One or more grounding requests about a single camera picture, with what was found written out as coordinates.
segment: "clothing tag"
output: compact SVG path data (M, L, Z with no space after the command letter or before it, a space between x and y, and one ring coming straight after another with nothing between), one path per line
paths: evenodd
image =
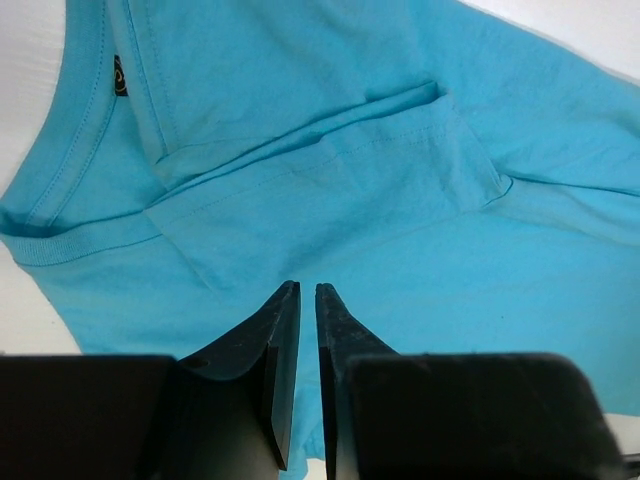
M119 97L128 96L127 84L124 81L124 72L118 55L113 56L113 80L116 95Z

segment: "black label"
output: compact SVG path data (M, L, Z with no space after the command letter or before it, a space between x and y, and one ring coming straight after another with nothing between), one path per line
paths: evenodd
M120 64L120 57L113 56L113 81L116 95L119 97L126 97L127 84L124 81L124 72L122 71L122 64Z

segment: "blue t-shirt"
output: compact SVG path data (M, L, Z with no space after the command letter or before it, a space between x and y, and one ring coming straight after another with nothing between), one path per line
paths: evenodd
M557 352L640 415L639 138L637 87L455 1L70 0L0 231L85 352L187 355L301 281L301 478L319 282L400 352Z

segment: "white background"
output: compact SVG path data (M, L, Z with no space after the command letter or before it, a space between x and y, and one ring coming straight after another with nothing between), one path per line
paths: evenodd
M466 2L640 83L640 0ZM50 107L62 60L64 23L64 0L0 0L0 194ZM72 353L78 348L46 298L0 244L2 351ZM640 452L640 418L609 419L623 450ZM324 478L320 462L312 462L308 478Z

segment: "white surface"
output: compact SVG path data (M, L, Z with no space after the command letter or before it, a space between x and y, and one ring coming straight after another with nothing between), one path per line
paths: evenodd
M639 0L466 0L616 72L640 81ZM0 0L0 193L41 128L64 44L64 0ZM31 278L0 244L0 351L78 348ZM640 451L640 418L610 415L623 450ZM323 478L313 463L308 478Z

